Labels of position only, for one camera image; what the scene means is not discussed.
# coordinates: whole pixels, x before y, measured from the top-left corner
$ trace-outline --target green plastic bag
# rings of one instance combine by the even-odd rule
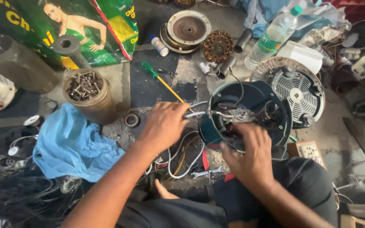
[[[132,0],[0,0],[0,33],[35,51],[50,65],[76,69],[53,42],[75,36],[91,66],[131,60],[138,39]]]

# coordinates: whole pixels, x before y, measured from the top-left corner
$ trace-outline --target jar of screws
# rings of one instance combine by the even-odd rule
[[[66,100],[89,121],[104,125],[114,122],[115,102],[109,84],[98,72],[79,69],[71,72],[63,84]]]

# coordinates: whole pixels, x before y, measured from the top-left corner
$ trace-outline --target spanner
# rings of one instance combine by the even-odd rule
[[[223,170],[223,166],[215,169],[215,170],[212,170],[212,172],[224,172]],[[194,176],[194,179],[197,179],[199,176],[203,176],[203,175],[208,175],[209,174],[209,171],[205,171],[205,172],[193,172],[191,173],[191,175]]]

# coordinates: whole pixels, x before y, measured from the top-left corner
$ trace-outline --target woman's green dress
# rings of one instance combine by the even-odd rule
[[[116,61],[114,57],[104,49],[97,50],[96,52],[91,51],[90,45],[97,43],[95,43],[94,40],[92,39],[93,37],[92,33],[88,28],[84,27],[84,32],[87,38],[84,38],[84,36],[81,33],[73,29],[66,28],[66,34],[75,36],[80,42],[84,39],[87,39],[86,42],[84,41],[85,42],[84,44],[81,44],[81,54],[84,56],[84,58],[87,60],[87,62],[89,62],[89,64],[92,67],[107,66],[118,63],[118,61]]]

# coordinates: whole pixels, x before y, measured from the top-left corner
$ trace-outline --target metal pipe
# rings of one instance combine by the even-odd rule
[[[91,69],[91,65],[81,54],[81,44],[73,35],[62,35],[53,43],[53,49],[60,55],[70,57],[80,69]]]
[[[223,63],[221,63],[218,66],[218,69],[216,71],[216,75],[220,79],[225,79],[225,77],[230,73],[230,68],[236,63],[236,58],[233,56],[229,56],[227,60]]]
[[[237,40],[235,46],[233,47],[233,50],[236,53],[242,53],[243,49],[245,49],[245,46],[247,42],[252,38],[253,36],[253,30],[251,29],[245,29],[240,36],[239,40]]]

